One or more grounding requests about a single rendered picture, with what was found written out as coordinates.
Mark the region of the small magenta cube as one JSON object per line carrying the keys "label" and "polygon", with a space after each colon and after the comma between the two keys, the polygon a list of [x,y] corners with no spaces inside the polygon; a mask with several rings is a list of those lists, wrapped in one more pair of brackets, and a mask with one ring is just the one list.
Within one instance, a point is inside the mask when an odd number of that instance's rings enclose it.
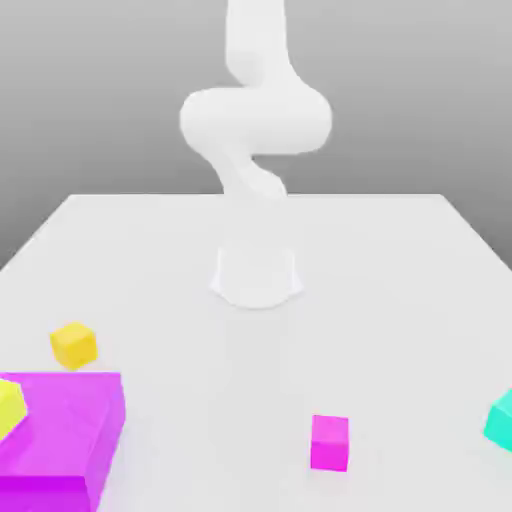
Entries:
{"label": "small magenta cube", "polygon": [[349,419],[314,415],[310,445],[310,468],[346,472],[349,461]]}

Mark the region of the small orange-yellow cube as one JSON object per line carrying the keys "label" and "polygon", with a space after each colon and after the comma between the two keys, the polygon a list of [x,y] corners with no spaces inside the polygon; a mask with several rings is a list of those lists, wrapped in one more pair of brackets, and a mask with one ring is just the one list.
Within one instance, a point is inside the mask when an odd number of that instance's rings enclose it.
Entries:
{"label": "small orange-yellow cube", "polygon": [[77,370],[98,357],[95,332],[79,322],[51,333],[50,343],[56,360],[68,370]]}

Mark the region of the small lemon-yellow cube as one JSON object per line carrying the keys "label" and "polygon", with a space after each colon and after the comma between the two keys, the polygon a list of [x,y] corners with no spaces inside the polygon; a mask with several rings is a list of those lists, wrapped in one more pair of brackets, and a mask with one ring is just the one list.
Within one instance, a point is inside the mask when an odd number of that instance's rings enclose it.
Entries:
{"label": "small lemon-yellow cube", "polygon": [[27,406],[19,383],[0,378],[0,442],[27,416]]}

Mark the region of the small turquoise cube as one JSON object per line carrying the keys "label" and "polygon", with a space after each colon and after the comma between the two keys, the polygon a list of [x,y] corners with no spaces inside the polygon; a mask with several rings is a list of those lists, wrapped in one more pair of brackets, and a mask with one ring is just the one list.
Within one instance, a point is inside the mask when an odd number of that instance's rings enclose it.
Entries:
{"label": "small turquoise cube", "polygon": [[512,452],[512,388],[492,403],[484,436],[499,447]]}

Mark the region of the large magenta box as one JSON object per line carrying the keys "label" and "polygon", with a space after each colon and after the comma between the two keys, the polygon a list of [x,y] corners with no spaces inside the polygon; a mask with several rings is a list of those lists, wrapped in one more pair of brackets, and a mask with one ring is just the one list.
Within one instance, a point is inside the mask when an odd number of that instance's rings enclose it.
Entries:
{"label": "large magenta box", "polygon": [[97,512],[126,418],[118,372],[4,372],[28,417],[0,442],[0,512]]}

